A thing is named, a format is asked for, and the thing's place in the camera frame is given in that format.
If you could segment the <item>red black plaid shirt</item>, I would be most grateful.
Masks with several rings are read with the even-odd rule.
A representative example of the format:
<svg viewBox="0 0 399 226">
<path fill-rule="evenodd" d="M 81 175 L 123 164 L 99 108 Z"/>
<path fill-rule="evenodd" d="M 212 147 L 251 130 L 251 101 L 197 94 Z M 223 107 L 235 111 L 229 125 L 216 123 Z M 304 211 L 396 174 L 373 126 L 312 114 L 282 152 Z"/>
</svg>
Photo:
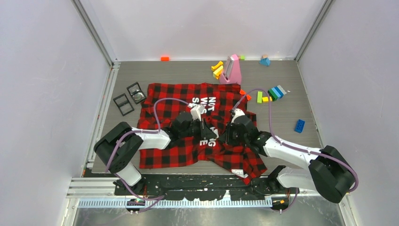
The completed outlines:
<svg viewBox="0 0 399 226">
<path fill-rule="evenodd" d="M 241 99 L 239 84 L 165 84 L 151 83 L 147 99 L 142 102 L 139 129 L 167 128 L 179 113 L 188 112 L 188 104 L 203 105 L 202 119 L 210 129 L 221 135 L 232 116 L 230 110 L 238 105 L 244 114 L 256 123 L 256 114 L 247 110 L 247 99 Z M 200 139 L 184 137 L 172 143 L 168 149 L 144 149 L 140 151 L 141 169 L 185 167 L 198 161 L 212 161 L 228 170 L 247 185 L 260 177 L 266 166 L 260 155 L 244 145 L 231 146 L 218 138 Z"/>
</svg>

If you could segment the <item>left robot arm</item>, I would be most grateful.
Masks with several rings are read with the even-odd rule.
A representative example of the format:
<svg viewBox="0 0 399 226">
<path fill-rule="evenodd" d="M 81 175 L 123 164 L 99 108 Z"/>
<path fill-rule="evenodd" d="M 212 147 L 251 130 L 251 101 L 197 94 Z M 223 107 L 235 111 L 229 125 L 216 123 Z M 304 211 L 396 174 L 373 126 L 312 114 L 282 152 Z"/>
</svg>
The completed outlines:
<svg viewBox="0 0 399 226">
<path fill-rule="evenodd" d="M 144 182 L 131 162 L 136 152 L 143 149 L 164 150 L 186 137 L 205 140 L 217 138 L 217 134 L 204 119 L 183 112 L 169 127 L 160 130 L 138 129 L 123 121 L 97 141 L 93 150 L 106 165 L 106 171 L 118 176 L 131 194 L 138 195 L 144 190 Z"/>
</svg>

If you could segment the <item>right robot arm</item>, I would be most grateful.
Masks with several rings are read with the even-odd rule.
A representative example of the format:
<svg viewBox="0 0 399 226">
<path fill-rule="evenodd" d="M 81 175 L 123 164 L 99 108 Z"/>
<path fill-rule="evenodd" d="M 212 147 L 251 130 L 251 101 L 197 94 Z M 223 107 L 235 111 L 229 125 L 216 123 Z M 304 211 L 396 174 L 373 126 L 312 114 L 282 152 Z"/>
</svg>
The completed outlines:
<svg viewBox="0 0 399 226">
<path fill-rule="evenodd" d="M 312 148 L 288 142 L 270 132 L 260 131 L 246 116 L 239 116 L 227 124 L 220 140 L 228 145 L 244 145 L 253 153 L 282 159 L 297 169 L 283 167 L 269 179 L 269 188 L 281 193 L 286 188 L 316 191 L 326 200 L 339 203 L 359 185 L 354 169 L 340 152 L 327 145 Z"/>
</svg>

